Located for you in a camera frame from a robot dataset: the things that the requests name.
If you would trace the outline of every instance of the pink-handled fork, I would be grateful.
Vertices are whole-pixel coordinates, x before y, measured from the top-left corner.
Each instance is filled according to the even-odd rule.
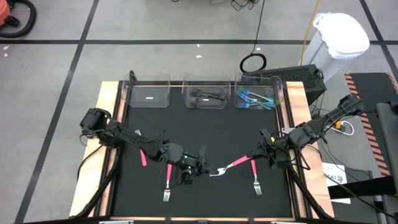
[[[239,164],[241,164],[242,162],[246,162],[246,161],[248,161],[250,158],[251,158],[251,157],[244,156],[244,157],[242,157],[242,158],[240,158],[240,159],[235,160],[233,163],[231,163],[230,165],[228,165],[228,166],[226,166],[226,167],[224,167],[224,168],[218,168],[218,169],[217,169],[218,174],[210,174],[210,177],[216,177],[216,176],[219,176],[219,175],[223,175],[223,174],[225,174],[225,172],[226,172],[227,169],[231,168],[232,166],[239,165]]]
[[[256,162],[254,161],[254,159],[251,160],[251,169],[253,170],[254,175],[254,190],[256,191],[257,195],[261,195],[261,187],[260,183],[257,181]]]
[[[135,132],[136,132],[136,134],[141,135],[141,132],[140,132],[139,129],[137,129]],[[146,156],[144,154],[144,151],[142,149],[139,149],[139,152],[141,154],[142,166],[147,166],[147,159],[146,159]]]
[[[167,164],[167,179],[166,179],[166,189],[164,189],[164,194],[163,194],[163,201],[168,202],[170,198],[170,178],[172,176],[172,165]]]

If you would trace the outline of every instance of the clear plastic bin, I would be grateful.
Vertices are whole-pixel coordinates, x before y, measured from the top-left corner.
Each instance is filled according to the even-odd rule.
[[[282,80],[279,77],[236,75],[234,90],[237,108],[273,110],[284,99]]]
[[[185,75],[182,98],[188,108],[224,109],[231,96],[231,80],[228,76],[202,77]]]
[[[170,103],[168,75],[142,75],[134,72],[124,77],[122,99],[133,108],[165,108]]]

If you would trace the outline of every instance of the white paper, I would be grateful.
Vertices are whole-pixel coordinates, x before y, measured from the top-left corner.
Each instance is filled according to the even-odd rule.
[[[339,182],[340,184],[347,184],[347,176],[343,165],[336,166],[335,164],[322,162],[322,166],[323,166],[323,171],[328,177],[332,178],[334,181]],[[327,178],[326,178],[326,184],[328,185],[328,187],[337,185],[336,183]],[[351,200],[349,198],[333,199],[332,202],[351,204]]]

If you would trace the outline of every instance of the wooden table frame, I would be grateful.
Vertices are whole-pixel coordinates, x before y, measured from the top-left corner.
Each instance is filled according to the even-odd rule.
[[[296,126],[302,122],[309,121],[310,112],[307,105],[307,98],[305,96],[305,91],[303,87],[303,83],[301,82],[287,82],[287,94],[289,96],[290,105],[286,104],[286,100],[281,103],[281,112],[284,121],[285,127]],[[97,108],[102,108],[109,112],[114,111],[114,107],[117,104],[117,94],[118,94],[118,86],[119,82],[103,82],[101,84],[101,89],[98,95],[98,101],[96,104]],[[116,119],[118,121],[122,121],[125,103],[118,103],[119,108],[117,111]],[[289,124],[289,116],[288,116],[288,107],[290,107],[292,119],[294,124]],[[87,147],[85,151],[84,158],[93,152],[98,144],[97,139],[89,139],[87,142]],[[108,172],[113,163],[113,159],[116,153],[116,149],[110,149],[109,161],[108,161]],[[324,211],[327,212],[330,216],[334,216],[333,208],[330,201],[328,187],[326,185],[326,179],[323,172],[322,161],[319,153],[311,147],[305,147],[302,149],[302,154],[307,160],[311,170],[304,170],[305,181],[307,184],[307,189],[311,192],[315,200],[322,206]],[[95,193],[100,184],[101,174],[103,173],[103,166],[105,162],[106,148],[101,148],[96,154],[92,155],[90,159],[88,159],[85,165],[81,168],[80,178],[78,180],[75,196],[73,198],[72,207],[70,211],[70,216],[76,215],[79,213],[87,202],[91,199],[92,195]],[[104,194],[101,199],[101,206],[99,209],[99,215],[106,215],[106,209],[108,204],[108,199],[110,197],[110,188],[111,184],[109,184],[104,191]],[[305,204],[303,200],[303,195],[299,188],[295,186],[296,198],[298,202],[298,211],[300,217],[306,217],[305,212]],[[312,215],[314,218],[317,217],[315,212],[312,210]],[[162,221],[165,220],[164,217],[112,217],[113,220],[153,220],[153,221]],[[173,217],[172,221],[195,221],[195,220],[208,220],[208,221],[230,221],[230,222],[248,222],[248,218],[188,218],[188,217]],[[254,218],[254,221],[292,221],[295,220],[293,218]]]

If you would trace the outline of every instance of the white cable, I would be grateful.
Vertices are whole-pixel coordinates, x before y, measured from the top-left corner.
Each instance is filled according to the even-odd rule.
[[[340,131],[339,129],[336,129],[336,128],[330,128],[330,129],[332,129],[332,130],[334,130],[334,131],[337,131],[337,132],[339,132],[339,133],[341,133],[341,134],[345,134],[345,135],[348,135],[348,136],[352,136],[353,134],[354,134],[354,126],[350,123],[350,122],[348,122],[348,121],[342,121],[341,122],[341,125],[344,125],[344,124],[348,124],[350,127],[351,127],[351,130],[353,130],[351,133],[345,133],[345,132],[343,132],[343,131]]]

